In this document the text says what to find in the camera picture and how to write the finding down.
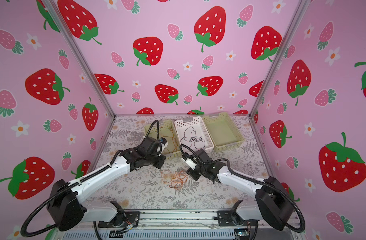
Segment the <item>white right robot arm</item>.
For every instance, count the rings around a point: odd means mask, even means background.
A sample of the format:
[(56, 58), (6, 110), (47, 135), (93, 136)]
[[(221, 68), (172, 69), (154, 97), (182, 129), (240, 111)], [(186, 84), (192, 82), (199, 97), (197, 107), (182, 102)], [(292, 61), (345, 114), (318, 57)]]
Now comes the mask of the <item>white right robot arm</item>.
[(243, 214), (235, 208), (236, 214), (244, 221), (264, 220), (276, 230), (285, 227), (296, 233), (305, 231), (305, 218), (295, 200), (274, 177), (254, 178), (231, 168), (228, 159), (212, 160), (204, 150), (195, 152), (186, 145), (180, 145), (182, 160), (189, 166), (186, 173), (194, 180), (204, 177), (213, 183), (234, 187), (255, 197), (257, 207)]

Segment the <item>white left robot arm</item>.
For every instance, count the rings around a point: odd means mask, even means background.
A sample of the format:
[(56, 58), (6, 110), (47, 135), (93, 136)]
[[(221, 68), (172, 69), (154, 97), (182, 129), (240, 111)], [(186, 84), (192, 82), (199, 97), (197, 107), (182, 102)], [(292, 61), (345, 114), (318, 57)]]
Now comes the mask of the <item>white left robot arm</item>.
[[(119, 150), (113, 159), (99, 169), (70, 182), (60, 180), (53, 185), (50, 197), (40, 204), (24, 221), (21, 228), (22, 237), (30, 238), (54, 228), (61, 232), (68, 231), (79, 223), (105, 222), (114, 227), (131, 225), (124, 209), (115, 201), (102, 206), (83, 206), (83, 203), (96, 191), (132, 171), (142, 167), (154, 166), (160, 169), (166, 156), (164, 149), (168, 146), (165, 138), (152, 138), (146, 134), (143, 141), (134, 148)], [(54, 225), (44, 229), (28, 232), (27, 228), (33, 218), (46, 208), (54, 220)]]

